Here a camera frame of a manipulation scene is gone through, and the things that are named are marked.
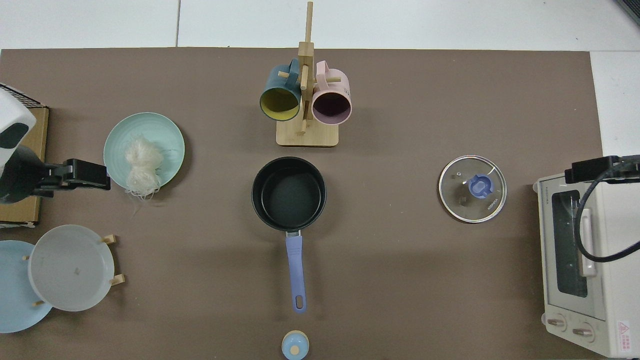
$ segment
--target plate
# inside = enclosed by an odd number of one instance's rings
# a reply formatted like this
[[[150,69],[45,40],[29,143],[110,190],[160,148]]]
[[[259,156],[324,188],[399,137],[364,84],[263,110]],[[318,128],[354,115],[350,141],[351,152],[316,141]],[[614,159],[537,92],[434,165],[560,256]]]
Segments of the plate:
[[[160,186],[164,186],[180,170],[184,160],[184,138],[180,129],[168,117],[156,113],[137,113],[120,121],[104,143],[104,164],[116,184],[127,188],[131,166],[125,159],[131,140],[143,135],[154,143],[164,159],[157,170]]]
[[[82,311],[98,304],[111,288],[113,256],[102,237],[79,225],[49,230],[29,260],[36,294],[56,309]]]
[[[34,326],[51,310],[44,303],[33,306],[40,298],[29,283],[29,261],[33,245],[24,241],[0,241],[0,333],[16,332]]]

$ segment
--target oven door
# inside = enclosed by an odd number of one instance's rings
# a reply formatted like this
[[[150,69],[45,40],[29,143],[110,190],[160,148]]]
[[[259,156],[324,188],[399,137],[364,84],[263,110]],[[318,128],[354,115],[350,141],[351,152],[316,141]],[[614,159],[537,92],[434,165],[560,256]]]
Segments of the oven door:
[[[542,219],[549,304],[600,320],[605,319],[602,264],[587,260],[577,249],[573,227],[580,197],[589,186],[566,184],[564,177],[541,181]],[[599,189],[589,197],[582,216],[582,242],[593,253],[600,241]]]

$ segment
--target white floor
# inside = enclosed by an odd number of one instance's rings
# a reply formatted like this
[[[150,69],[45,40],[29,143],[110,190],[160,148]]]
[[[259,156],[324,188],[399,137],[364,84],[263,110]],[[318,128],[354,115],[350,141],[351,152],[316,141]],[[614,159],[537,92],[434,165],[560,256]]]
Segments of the white floor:
[[[0,0],[0,49],[296,47],[306,6]],[[640,153],[640,26],[613,0],[316,0],[312,41],[316,48],[590,51],[603,152]]]

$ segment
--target mug handle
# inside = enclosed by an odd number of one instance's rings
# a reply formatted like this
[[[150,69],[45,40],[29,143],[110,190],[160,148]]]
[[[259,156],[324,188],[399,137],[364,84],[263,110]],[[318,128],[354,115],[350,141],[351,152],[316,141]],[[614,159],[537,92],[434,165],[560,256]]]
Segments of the mug handle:
[[[289,77],[285,82],[287,88],[292,88],[298,82],[298,76],[300,75],[300,63],[298,59],[293,58],[289,64]]]
[[[326,64],[326,60],[316,64],[316,80],[320,91],[329,90],[329,84],[326,82],[327,73],[329,73],[329,65]]]

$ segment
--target wire rack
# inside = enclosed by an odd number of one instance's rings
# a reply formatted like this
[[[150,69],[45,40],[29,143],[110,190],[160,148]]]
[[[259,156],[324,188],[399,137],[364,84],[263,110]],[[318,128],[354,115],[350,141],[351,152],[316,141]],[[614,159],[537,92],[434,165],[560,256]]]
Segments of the wire rack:
[[[34,100],[34,99],[28,97],[27,95],[24,95],[23,93],[19,92],[18,90],[14,89],[14,88],[6,85],[6,84],[0,83],[0,89],[8,92],[11,95],[13,95],[13,97],[18,99],[18,101],[20,101],[26,108],[29,108],[29,109],[46,108],[46,106],[41,104],[39,101]]]

